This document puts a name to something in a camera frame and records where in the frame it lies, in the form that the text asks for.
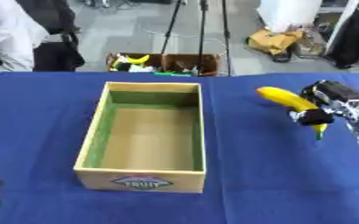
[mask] bag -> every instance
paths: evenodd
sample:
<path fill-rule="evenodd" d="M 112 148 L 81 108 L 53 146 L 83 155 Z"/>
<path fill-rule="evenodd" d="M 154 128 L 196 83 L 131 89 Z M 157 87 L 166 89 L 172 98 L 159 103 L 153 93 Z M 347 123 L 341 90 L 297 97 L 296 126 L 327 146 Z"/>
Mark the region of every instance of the bag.
<path fill-rule="evenodd" d="M 249 47 L 276 55 L 283 53 L 289 46 L 302 38 L 302 31 L 289 31 L 286 33 L 273 33 L 261 30 L 247 39 Z"/>
<path fill-rule="evenodd" d="M 77 50 L 79 39 L 74 33 L 75 15 L 67 0 L 18 0 L 28 15 L 50 34 L 61 35 L 62 42 L 42 43 L 34 50 L 36 72 L 74 72 L 85 64 Z"/>
<path fill-rule="evenodd" d="M 328 57 L 340 69 L 350 68 L 359 60 L 359 8 L 342 29 L 341 36 Z"/>
<path fill-rule="evenodd" d="M 17 0 L 27 14 L 50 34 L 72 32 L 75 14 L 67 0 Z"/>
<path fill-rule="evenodd" d="M 72 35 L 62 34 L 62 42 L 43 43 L 34 50 L 35 72 L 74 72 L 85 64 L 77 51 L 77 40 Z"/>

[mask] backpack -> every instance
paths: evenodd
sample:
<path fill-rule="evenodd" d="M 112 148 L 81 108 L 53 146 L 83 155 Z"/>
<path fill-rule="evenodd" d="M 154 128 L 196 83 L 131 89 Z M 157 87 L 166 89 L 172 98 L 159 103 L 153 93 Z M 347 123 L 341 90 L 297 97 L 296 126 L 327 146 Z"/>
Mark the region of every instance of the backpack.
<path fill-rule="evenodd" d="M 17 0 L 22 8 L 51 35 L 60 34 L 61 42 L 43 43 L 35 49 L 37 72 L 73 72 L 85 64 L 78 52 L 79 39 L 74 33 L 75 15 L 67 0 Z"/>
<path fill-rule="evenodd" d="M 340 69 L 350 68 L 359 60 L 359 8 L 345 24 L 334 50 L 328 57 Z"/>

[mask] box label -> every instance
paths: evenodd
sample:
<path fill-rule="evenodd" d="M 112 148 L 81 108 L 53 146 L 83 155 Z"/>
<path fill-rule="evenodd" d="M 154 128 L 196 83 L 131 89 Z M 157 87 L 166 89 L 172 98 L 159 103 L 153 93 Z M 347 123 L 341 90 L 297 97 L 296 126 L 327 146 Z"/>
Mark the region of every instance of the box label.
<path fill-rule="evenodd" d="M 151 190 L 161 186 L 171 186 L 172 183 L 152 175 L 130 175 L 113 179 L 111 182 L 128 189 Z"/>

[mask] white sleeve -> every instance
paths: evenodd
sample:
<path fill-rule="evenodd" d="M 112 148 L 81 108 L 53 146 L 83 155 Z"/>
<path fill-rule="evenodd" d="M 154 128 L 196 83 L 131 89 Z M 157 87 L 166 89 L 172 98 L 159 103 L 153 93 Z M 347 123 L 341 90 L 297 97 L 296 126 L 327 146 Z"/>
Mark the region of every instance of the white sleeve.
<path fill-rule="evenodd" d="M 31 71 L 33 44 L 15 0 L 0 0 L 0 72 Z"/>

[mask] green box lining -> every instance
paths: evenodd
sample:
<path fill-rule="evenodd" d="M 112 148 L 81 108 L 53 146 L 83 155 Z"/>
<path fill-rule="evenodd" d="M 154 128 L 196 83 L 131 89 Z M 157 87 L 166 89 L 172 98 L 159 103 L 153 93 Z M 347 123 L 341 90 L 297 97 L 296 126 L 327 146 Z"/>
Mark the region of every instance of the green box lining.
<path fill-rule="evenodd" d="M 111 134 L 111 125 L 118 109 L 178 109 L 189 107 L 195 107 L 192 127 L 194 170 L 203 171 L 198 94 L 173 92 L 111 91 L 102 111 L 92 143 L 89 146 L 83 167 L 100 167 L 106 144 Z"/>

